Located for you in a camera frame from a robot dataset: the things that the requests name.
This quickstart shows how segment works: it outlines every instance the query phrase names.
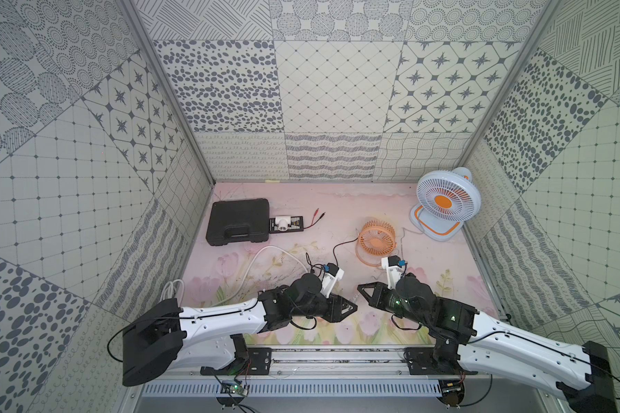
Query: wallpaper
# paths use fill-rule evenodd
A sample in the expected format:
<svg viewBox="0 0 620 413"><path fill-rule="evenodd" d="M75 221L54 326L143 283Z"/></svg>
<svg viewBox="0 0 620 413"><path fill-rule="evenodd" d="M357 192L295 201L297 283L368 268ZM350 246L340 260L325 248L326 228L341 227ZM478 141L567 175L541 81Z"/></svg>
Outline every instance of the wallpaper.
<svg viewBox="0 0 620 413"><path fill-rule="evenodd" d="M112 408L107 339L211 190L130 33L113 0L0 0L0 412Z"/></svg>
<svg viewBox="0 0 620 413"><path fill-rule="evenodd" d="M620 88L620 0L566 0L540 48L607 96Z"/></svg>
<svg viewBox="0 0 620 413"><path fill-rule="evenodd" d="M436 169L454 169L471 134L384 134L374 168L378 180L418 180Z"/></svg>
<svg viewBox="0 0 620 413"><path fill-rule="evenodd" d="M513 324L602 343L620 377L620 0L563 3L466 166Z"/></svg>
<svg viewBox="0 0 620 413"><path fill-rule="evenodd" d="M546 0L135 3L215 179L412 181L454 166L463 136L421 134L471 138ZM390 139L340 155L353 135ZM385 149L407 138L413 164Z"/></svg>

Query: white cable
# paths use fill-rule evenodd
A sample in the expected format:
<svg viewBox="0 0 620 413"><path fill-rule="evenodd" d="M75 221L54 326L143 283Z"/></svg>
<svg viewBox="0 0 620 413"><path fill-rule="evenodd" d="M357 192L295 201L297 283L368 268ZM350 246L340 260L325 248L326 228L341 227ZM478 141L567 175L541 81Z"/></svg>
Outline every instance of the white cable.
<svg viewBox="0 0 620 413"><path fill-rule="evenodd" d="M230 295L228 298L226 298L226 299L224 299L224 300L221 300L221 301L219 301L219 302L215 303L214 305L212 305L212 307L215 307L215 306L217 306L217 305L220 305L220 304L222 304L222 303L224 303L224 302L226 302L226 301L230 301L232 298L236 297L236 296L237 296L237 294L239 294L239 292L240 292L240 291L241 291L241 289L243 288L243 284L246 282L246 277L248 276L248 272L250 271L250 267L252 267L252 264L255 262L255 260L256 260L256 259L257 259L257 257L259 256L259 254L260 254L262 251L266 250L267 248L275 248L276 250L279 250L279 251L284 252L285 254L289 255L291 258L293 258L294 260L296 260L296 261L297 261L297 262L301 265L301 267L303 267L303 269L304 269L306 272L309 272L309 270L307 269L306 265L305 265L303 262L301 262L301 260L299 260L298 258L296 258L294 255L291 255L289 252L287 252L287 251L283 250L283 249L282 249L282 248L280 248L279 246L275 246L275 245L267 245L267 246L264 246L264 247L262 247L262 249L261 249L261 250L257 251L257 254L255 254L255 256L252 258L252 261L250 261L250 264L248 265L248 268L246 268L246 272L245 272L245 273L243 273L243 277L241 277L241 283L239 284L239 288L237 288L237 291L235 291L235 292L234 292L232 295Z"/></svg>
<svg viewBox="0 0 620 413"><path fill-rule="evenodd" d="M177 287L176 292L174 291L174 283L179 283L179 287ZM165 285L163 285L163 290L161 291L160 301L163 301L168 298L174 298L176 296L177 302L181 303L182 298L184 298L185 288L186 288L186 285L184 284L184 281L180 278L166 282Z"/></svg>

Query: wavy line pattern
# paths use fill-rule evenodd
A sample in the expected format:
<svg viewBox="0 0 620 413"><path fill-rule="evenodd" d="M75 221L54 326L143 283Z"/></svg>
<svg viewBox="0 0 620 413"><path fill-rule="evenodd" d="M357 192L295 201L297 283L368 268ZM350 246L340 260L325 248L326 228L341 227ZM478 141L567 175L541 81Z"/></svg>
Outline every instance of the wavy line pattern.
<svg viewBox="0 0 620 413"><path fill-rule="evenodd" d="M289 178L372 179L380 141L381 134L286 134Z"/></svg>
<svg viewBox="0 0 620 413"><path fill-rule="evenodd" d="M522 199L480 242L517 325L530 329L592 304Z"/></svg>
<svg viewBox="0 0 620 413"><path fill-rule="evenodd" d="M124 319L137 318L156 302L163 283L176 278L177 258L188 246L156 198L147 208L132 243L124 248L94 302Z"/></svg>

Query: pink floral tablecloth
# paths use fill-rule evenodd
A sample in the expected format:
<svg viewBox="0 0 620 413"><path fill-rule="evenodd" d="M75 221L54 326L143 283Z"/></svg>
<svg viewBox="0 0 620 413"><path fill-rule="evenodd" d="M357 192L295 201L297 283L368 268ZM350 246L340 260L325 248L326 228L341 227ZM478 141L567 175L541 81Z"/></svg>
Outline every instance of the pink floral tablecloth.
<svg viewBox="0 0 620 413"><path fill-rule="evenodd" d="M471 304L494 317L497 315L463 234L438 243L409 221L409 210L416 203L414 185L219 183L213 197L214 201L266 198L271 216L302 215L308 222L317 208L320 214L325 212L326 215L304 232L271 235L265 243L210 246L205 239L207 211L183 276L186 283L184 306L208 307L231 295L256 252L267 244L286 249L302 262L306 261L306 252L313 263L333 262L335 244L354 239L367 221L378 218L395 228L397 248L394 253L409 263L408 272L430 285L437 295ZM274 332L247 336L247 342L268 345L432 343L426 328L399 330L390 321L390 314L369 307L356 291L358 284L385 282L382 269L366 266L358 260L353 243L339 246L336 255L345 275L333 292L355 302L356 313L337 324L318 319L314 330L304 331L289 325ZM304 270L295 260L269 248L252 265L242 291L231 302L256 297L256 292L262 289L289 285L302 273ZM295 321L301 326L314 323L305 318ZM397 320L397 324L417 326L407 320Z"/></svg>

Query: star pattern tile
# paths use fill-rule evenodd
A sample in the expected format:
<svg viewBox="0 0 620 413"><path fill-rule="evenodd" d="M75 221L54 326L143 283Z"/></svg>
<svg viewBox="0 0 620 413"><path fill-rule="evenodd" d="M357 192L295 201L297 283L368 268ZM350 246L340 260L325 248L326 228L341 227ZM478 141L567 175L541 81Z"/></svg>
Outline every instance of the star pattern tile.
<svg viewBox="0 0 620 413"><path fill-rule="evenodd" d="M405 42L384 131L474 132L519 42Z"/></svg>
<svg viewBox="0 0 620 413"><path fill-rule="evenodd" d="M172 165L182 134L140 52L118 65L82 99L154 193Z"/></svg>

